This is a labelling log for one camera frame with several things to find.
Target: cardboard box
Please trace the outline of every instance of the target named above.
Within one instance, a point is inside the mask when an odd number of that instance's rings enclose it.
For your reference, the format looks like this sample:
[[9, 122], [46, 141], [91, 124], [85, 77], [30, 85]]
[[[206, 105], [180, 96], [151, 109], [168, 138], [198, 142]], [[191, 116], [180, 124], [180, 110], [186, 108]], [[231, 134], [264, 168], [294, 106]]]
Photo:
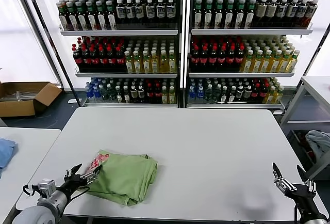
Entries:
[[33, 100], [0, 101], [0, 117], [33, 116], [43, 112], [61, 93], [61, 89], [49, 82], [0, 82], [0, 98], [16, 91], [37, 92]]

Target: gray cloth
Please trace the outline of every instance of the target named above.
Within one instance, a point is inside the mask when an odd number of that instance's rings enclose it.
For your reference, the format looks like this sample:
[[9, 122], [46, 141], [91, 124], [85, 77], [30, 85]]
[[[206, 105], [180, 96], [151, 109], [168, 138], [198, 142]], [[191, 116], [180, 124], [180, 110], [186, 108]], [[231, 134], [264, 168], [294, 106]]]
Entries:
[[311, 130], [306, 135], [306, 141], [312, 148], [316, 160], [319, 160], [330, 149], [330, 134]]

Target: shelf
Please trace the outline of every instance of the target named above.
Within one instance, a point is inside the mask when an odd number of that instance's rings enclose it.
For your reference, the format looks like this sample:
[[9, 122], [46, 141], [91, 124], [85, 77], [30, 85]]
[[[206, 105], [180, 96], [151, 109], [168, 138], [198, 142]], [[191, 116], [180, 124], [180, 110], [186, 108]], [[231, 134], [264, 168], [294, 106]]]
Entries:
[[78, 78], [176, 78], [176, 73], [80, 73], [76, 72]]
[[137, 29], [137, 30], [77, 30], [61, 31], [67, 36], [173, 36], [177, 29]]
[[309, 35], [312, 23], [307, 29], [192, 29], [192, 35]]
[[292, 73], [189, 73], [190, 78], [255, 78], [255, 77], [292, 77]]
[[177, 104], [119, 104], [119, 103], [88, 103], [84, 107], [112, 107], [112, 108], [177, 108]]
[[283, 109], [281, 104], [187, 104], [187, 108], [201, 109]]

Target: white table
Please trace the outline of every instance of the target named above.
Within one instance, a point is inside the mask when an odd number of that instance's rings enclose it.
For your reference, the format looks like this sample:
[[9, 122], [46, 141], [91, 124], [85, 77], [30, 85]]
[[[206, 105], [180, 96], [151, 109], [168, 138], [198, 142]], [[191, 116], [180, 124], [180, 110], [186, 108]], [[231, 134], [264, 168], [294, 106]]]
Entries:
[[0, 137], [17, 143], [16, 154], [2, 171], [0, 179], [0, 223], [15, 206], [27, 184], [61, 130], [0, 127]]
[[[89, 194], [71, 202], [70, 216], [144, 219], [294, 219], [294, 202], [273, 183], [276, 162], [292, 183], [300, 164], [268, 110], [78, 108], [33, 176], [63, 182], [65, 170], [87, 167], [99, 149], [146, 153], [158, 160], [144, 202], [126, 207]], [[22, 195], [19, 210], [37, 197]], [[320, 198], [320, 211], [327, 215]]]
[[[284, 126], [288, 123], [294, 111], [298, 107], [299, 101], [309, 92], [324, 109], [330, 113], [330, 77], [321, 76], [303, 76], [301, 78], [303, 84], [298, 89], [292, 99], [289, 108], [283, 115], [280, 125]], [[307, 176], [313, 179], [330, 163], [330, 150], [325, 153], [307, 172]]]

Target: green cloth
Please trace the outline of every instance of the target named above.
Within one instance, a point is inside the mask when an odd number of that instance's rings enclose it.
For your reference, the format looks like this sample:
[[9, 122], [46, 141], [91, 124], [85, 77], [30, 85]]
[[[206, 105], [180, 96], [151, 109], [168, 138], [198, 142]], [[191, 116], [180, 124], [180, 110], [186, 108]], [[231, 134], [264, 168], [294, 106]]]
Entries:
[[154, 182], [157, 161], [148, 155], [120, 155], [104, 150], [99, 153], [110, 156], [102, 163], [88, 193], [126, 206], [142, 202]]

